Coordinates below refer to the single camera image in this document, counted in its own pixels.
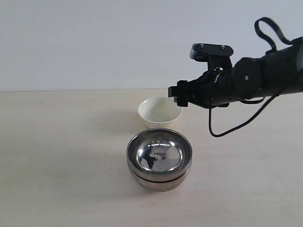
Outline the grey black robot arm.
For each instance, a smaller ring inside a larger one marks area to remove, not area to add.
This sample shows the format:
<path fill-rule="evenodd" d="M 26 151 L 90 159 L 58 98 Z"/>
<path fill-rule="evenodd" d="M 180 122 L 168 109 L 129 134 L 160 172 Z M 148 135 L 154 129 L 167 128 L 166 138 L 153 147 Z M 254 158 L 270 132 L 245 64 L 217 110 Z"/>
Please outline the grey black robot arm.
<path fill-rule="evenodd" d="M 289 47 L 270 50 L 260 58 L 243 57 L 232 65 L 233 49 L 228 45 L 196 43 L 190 58 L 206 62 L 208 70 L 199 78 L 180 80 L 168 88 L 168 97 L 181 107 L 189 103 L 208 109 L 227 107 L 274 94 L 294 94 L 303 90 L 303 39 Z"/>

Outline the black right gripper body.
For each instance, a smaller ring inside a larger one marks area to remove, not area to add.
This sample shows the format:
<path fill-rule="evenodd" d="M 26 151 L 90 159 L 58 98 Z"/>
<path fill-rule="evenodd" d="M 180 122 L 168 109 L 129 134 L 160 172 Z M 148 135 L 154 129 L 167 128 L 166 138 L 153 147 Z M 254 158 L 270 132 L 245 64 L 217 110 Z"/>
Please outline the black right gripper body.
<path fill-rule="evenodd" d="M 215 104 L 212 97 L 212 88 L 218 72 L 204 72 L 199 78 L 187 83 L 187 102 L 204 109 L 213 109 Z"/>

